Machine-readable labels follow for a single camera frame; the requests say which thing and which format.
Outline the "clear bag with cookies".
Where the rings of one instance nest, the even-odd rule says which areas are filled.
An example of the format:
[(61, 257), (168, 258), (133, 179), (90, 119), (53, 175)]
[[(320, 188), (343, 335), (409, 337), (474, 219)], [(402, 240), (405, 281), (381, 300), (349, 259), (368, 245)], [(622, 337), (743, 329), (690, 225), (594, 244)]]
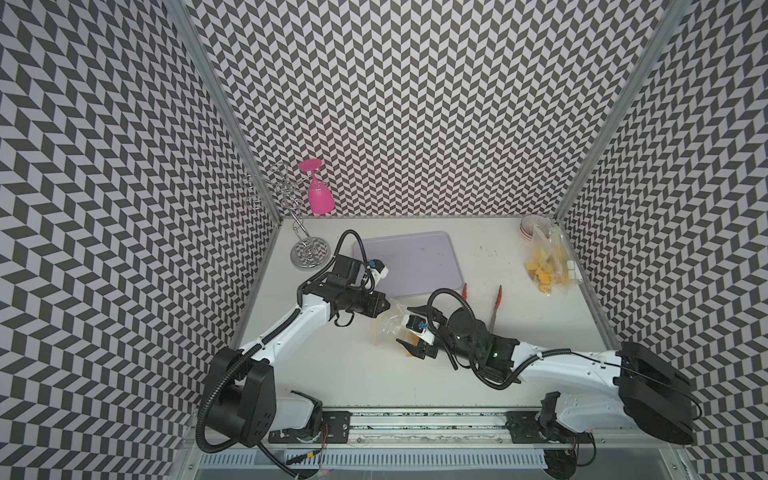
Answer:
[(388, 310), (374, 320), (374, 344), (383, 346), (387, 343), (395, 343), (399, 339), (407, 340), (409, 330), (406, 324), (409, 317), (410, 312), (405, 305), (393, 302)]

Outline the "red metal tongs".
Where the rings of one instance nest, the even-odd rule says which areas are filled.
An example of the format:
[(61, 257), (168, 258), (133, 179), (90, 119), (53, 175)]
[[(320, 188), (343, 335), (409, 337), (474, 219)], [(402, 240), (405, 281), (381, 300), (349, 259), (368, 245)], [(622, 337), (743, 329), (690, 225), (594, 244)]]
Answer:
[[(464, 283), (462, 285), (461, 295), (462, 295), (462, 298), (464, 300), (468, 299), (468, 284), (467, 283)], [(492, 309), (492, 312), (491, 312), (490, 320), (487, 323), (487, 329), (488, 329), (489, 333), (493, 333), (494, 332), (494, 328), (495, 328), (496, 320), (497, 320), (497, 316), (498, 316), (498, 311), (499, 311), (500, 305), (502, 303), (502, 298), (503, 298), (503, 286), (500, 285), (498, 287), (498, 289), (497, 289), (497, 293), (496, 293), (496, 297), (495, 297), (495, 301), (494, 301), (494, 306), (493, 306), (493, 309)]]

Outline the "clear resealable bag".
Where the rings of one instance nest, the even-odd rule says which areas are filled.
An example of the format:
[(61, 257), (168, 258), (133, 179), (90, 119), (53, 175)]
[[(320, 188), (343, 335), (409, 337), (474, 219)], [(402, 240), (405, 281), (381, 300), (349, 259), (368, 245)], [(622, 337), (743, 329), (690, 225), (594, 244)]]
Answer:
[(556, 261), (560, 266), (561, 274), (558, 285), (567, 288), (572, 285), (580, 285), (583, 276), (577, 262), (569, 253), (566, 239), (559, 228), (556, 228), (552, 234), (552, 245)]
[(524, 269), (537, 290), (547, 296), (555, 287), (563, 287), (569, 281), (567, 258), (555, 234), (533, 227), (530, 255)]

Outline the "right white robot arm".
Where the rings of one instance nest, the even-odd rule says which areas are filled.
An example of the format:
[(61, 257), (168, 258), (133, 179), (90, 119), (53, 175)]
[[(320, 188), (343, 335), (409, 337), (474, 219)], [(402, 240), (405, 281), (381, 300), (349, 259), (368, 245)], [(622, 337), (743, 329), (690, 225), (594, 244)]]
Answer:
[(405, 308), (398, 317), (398, 343), (418, 359), (444, 352), (453, 369), (470, 371), (495, 391), (553, 385), (536, 416), (544, 439), (638, 429), (667, 443), (693, 444), (703, 410), (691, 381), (646, 346), (624, 342), (603, 352), (540, 347), (491, 332), (466, 300), (459, 304), (450, 316), (431, 302)]

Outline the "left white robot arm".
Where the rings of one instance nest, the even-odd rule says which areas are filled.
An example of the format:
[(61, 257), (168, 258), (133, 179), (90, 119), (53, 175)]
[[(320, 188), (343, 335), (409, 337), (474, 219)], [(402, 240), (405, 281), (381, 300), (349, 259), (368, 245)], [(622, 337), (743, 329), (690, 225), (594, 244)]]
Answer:
[(225, 347), (211, 360), (195, 426), (198, 448), (218, 453), (237, 444), (253, 447), (271, 432), (312, 441), (321, 431), (322, 403), (292, 390), (281, 395), (282, 361), (342, 313), (375, 319), (390, 308), (376, 286), (387, 274), (378, 259), (334, 252), (296, 291), (296, 304), (257, 339)]

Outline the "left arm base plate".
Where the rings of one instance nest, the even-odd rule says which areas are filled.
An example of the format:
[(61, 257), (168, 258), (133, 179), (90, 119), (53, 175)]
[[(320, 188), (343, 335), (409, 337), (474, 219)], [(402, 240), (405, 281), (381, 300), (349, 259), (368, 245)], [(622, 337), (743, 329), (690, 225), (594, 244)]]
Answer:
[(346, 444), (351, 422), (350, 411), (320, 411), (310, 416), (301, 429), (271, 431), (271, 444)]

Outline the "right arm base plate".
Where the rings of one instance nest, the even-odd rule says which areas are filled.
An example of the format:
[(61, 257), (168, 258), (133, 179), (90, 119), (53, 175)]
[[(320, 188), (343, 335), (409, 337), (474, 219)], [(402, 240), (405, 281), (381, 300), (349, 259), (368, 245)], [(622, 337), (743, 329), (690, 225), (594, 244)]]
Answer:
[(592, 444), (589, 433), (574, 433), (557, 420), (542, 420), (541, 413), (534, 410), (508, 411), (505, 427), (513, 444), (563, 445), (569, 448)]

